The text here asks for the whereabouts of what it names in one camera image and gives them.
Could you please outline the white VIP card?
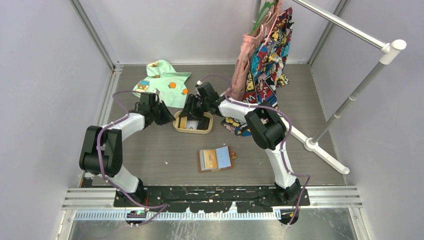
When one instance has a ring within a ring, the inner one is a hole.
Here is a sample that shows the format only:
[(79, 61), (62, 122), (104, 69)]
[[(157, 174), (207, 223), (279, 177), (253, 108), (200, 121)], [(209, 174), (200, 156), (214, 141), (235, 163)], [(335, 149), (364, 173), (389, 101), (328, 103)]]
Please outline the white VIP card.
[(186, 129), (188, 130), (197, 130), (199, 125), (198, 120), (188, 120), (186, 123)]

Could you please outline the brown leather card holder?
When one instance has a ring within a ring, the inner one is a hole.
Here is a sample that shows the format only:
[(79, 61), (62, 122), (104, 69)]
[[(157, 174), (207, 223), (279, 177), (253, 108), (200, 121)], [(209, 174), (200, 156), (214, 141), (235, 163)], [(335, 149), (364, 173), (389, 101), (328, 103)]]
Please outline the brown leather card holder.
[(235, 165), (236, 158), (236, 153), (230, 146), (226, 145), (215, 149), (198, 150), (198, 172), (206, 173), (231, 169)]

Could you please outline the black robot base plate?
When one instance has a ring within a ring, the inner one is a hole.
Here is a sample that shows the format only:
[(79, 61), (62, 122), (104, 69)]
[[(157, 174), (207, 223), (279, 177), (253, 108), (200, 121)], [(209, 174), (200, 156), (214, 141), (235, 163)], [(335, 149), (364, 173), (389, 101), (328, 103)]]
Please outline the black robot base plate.
[(274, 207), (308, 206), (307, 191), (297, 183), (283, 189), (277, 185), (227, 186), (147, 186), (134, 193), (116, 191), (114, 207), (145, 205), (158, 212), (226, 213), (235, 206), (237, 213), (267, 213)]

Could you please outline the beige oval card tray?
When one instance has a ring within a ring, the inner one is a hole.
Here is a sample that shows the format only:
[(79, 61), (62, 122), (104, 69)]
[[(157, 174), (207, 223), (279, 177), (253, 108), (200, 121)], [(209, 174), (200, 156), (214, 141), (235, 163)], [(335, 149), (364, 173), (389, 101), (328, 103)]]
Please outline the beige oval card tray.
[(181, 111), (178, 111), (174, 114), (175, 120), (172, 123), (177, 132), (205, 135), (212, 131), (213, 116), (210, 113), (205, 112), (201, 119), (189, 119), (187, 116), (180, 117), (180, 113)]

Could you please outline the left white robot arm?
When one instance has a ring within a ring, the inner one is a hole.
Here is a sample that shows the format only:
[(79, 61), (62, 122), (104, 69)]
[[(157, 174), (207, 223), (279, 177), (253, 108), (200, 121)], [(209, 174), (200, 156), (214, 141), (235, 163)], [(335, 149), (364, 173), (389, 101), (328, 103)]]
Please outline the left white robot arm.
[(123, 141), (155, 123), (162, 126), (175, 120), (158, 90), (142, 92), (134, 109), (122, 118), (103, 126), (91, 125), (86, 129), (79, 167), (100, 176), (115, 187), (133, 206), (144, 205), (147, 194), (141, 179), (123, 164)]

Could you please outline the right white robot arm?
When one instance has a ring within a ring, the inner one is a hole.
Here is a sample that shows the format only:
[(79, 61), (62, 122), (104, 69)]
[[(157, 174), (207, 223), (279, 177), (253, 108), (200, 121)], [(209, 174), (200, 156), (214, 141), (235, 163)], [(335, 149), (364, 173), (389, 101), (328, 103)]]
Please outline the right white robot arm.
[(243, 120), (251, 136), (263, 149), (271, 164), (276, 187), (276, 197), (283, 205), (291, 205), (302, 195), (302, 186), (293, 173), (287, 150), (287, 127), (277, 109), (264, 101), (245, 103), (226, 95), (219, 95), (209, 82), (198, 83), (197, 94), (190, 93), (180, 112), (180, 117), (199, 121), (209, 112), (220, 117)]

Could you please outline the gold credit card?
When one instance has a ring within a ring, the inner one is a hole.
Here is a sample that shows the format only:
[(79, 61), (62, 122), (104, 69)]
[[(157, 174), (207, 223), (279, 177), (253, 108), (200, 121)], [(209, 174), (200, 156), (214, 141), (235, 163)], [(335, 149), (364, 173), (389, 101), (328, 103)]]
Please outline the gold credit card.
[(179, 129), (186, 129), (187, 128), (187, 118), (186, 117), (180, 117), (179, 118), (178, 128)]

